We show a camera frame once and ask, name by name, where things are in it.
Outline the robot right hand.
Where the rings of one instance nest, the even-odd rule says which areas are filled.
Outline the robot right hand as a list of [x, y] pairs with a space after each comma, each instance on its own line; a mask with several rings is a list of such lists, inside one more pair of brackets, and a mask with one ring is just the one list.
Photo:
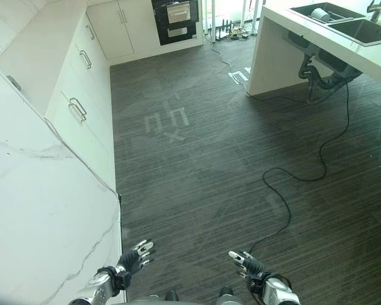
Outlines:
[[246, 251], [231, 250], [228, 251], [228, 256], [239, 268], [237, 274], [246, 281], [254, 278], [264, 278], [264, 276], [271, 274], [260, 261]]

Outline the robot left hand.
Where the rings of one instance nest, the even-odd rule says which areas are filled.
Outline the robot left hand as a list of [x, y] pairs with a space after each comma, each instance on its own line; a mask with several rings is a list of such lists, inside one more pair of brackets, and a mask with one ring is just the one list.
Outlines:
[[154, 252], [154, 242], [152, 240], [142, 240], [128, 251], [123, 252], [118, 260], [117, 267], [134, 275], [154, 261]]

